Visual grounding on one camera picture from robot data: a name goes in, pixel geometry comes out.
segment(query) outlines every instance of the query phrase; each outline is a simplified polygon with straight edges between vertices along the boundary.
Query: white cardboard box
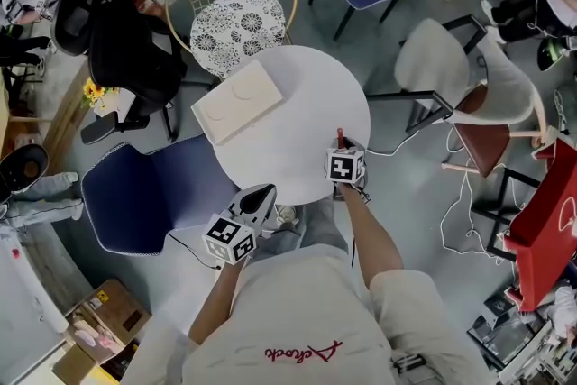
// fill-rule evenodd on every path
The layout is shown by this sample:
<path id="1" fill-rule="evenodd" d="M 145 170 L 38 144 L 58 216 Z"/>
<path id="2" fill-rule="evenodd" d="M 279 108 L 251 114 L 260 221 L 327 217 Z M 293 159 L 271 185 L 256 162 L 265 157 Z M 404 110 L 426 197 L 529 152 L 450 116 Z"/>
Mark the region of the white cardboard box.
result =
<path id="1" fill-rule="evenodd" d="M 192 105 L 208 140 L 220 145 L 284 101 L 259 61 L 253 60 Z"/>

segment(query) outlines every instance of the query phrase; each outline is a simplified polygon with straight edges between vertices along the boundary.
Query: jeans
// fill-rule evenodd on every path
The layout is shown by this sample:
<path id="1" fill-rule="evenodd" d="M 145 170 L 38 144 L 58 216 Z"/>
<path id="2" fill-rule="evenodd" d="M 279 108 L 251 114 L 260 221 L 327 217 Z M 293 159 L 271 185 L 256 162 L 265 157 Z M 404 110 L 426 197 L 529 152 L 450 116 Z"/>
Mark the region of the jeans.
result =
<path id="1" fill-rule="evenodd" d="M 349 252 L 348 244 L 334 223 L 334 202 L 330 197 L 306 204 L 302 208 L 301 223 L 296 228 L 294 225 L 283 225 L 270 238 L 257 238 L 257 249 L 249 265 L 293 251 L 298 248 L 299 241 L 300 248 L 328 244 Z"/>
<path id="2" fill-rule="evenodd" d="M 23 193 L 13 195 L 8 203 L 8 211 L 0 220 L 0 228 L 22 228 L 67 218 L 78 220 L 84 207 L 82 199 L 63 199 L 58 202 L 43 200 L 66 191 L 71 185 L 66 173 L 42 177 Z"/>

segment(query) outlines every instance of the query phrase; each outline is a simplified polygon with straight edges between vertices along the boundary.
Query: red tip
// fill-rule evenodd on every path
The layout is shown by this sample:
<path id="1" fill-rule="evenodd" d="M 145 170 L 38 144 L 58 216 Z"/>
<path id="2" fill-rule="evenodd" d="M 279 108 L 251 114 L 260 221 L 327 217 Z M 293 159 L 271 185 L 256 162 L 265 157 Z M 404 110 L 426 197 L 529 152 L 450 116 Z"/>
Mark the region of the red tip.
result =
<path id="1" fill-rule="evenodd" d="M 344 149 L 344 136 L 342 128 L 339 127 L 338 129 L 336 129 L 336 137 L 339 140 L 339 150 Z"/>

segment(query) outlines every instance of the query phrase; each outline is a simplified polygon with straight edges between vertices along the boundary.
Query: sneaker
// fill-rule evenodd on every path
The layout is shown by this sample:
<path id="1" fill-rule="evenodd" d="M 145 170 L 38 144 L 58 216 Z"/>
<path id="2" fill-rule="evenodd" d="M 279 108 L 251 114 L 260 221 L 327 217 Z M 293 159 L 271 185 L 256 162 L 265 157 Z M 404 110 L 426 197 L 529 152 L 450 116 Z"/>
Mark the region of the sneaker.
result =
<path id="1" fill-rule="evenodd" d="M 485 29 L 487 30 L 487 35 L 491 37 L 492 40 L 494 40 L 496 43 L 499 43 L 501 45 L 507 44 L 507 41 L 505 41 L 505 39 L 501 37 L 498 28 L 496 28 L 495 26 L 487 26 Z"/>
<path id="2" fill-rule="evenodd" d="M 40 58 L 40 63 L 36 65 L 36 77 L 43 78 L 46 72 L 46 59 L 44 57 Z"/>
<path id="3" fill-rule="evenodd" d="M 56 46 L 56 44 L 52 39 L 50 39 L 50 42 L 48 42 L 48 47 L 46 47 L 46 50 L 50 51 L 50 55 L 53 55 L 58 51 L 58 47 Z"/>
<path id="4" fill-rule="evenodd" d="M 279 215 L 277 216 L 277 225 L 298 223 L 297 209 L 293 206 L 280 206 Z"/>
<path id="5" fill-rule="evenodd" d="M 84 211 L 84 203 L 82 199 L 78 199 L 78 204 L 74 207 L 74 212 L 72 213 L 72 220 L 79 220 Z"/>
<path id="6" fill-rule="evenodd" d="M 497 22 L 493 19 L 493 5 L 489 3 L 488 0 L 481 0 L 481 10 L 485 13 L 485 16 L 489 19 L 491 26 L 497 26 Z"/>
<path id="7" fill-rule="evenodd" d="M 65 175 L 70 183 L 76 183 L 78 181 L 78 174 L 76 172 L 66 172 Z"/>

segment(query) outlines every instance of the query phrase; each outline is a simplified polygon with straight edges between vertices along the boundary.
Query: round white table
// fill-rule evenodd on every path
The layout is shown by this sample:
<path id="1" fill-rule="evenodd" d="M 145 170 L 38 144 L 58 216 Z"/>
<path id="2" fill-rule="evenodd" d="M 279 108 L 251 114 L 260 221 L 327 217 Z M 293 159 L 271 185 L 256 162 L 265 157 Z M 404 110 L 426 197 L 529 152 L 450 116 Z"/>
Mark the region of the round white table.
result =
<path id="1" fill-rule="evenodd" d="M 341 127 L 367 146 L 369 105 L 353 74 L 322 51 L 297 45 L 262 50 L 258 60 L 285 102 L 226 143 L 215 146 L 220 165 L 239 186 L 277 187 L 277 204 L 296 206 L 327 197 L 325 154 Z"/>

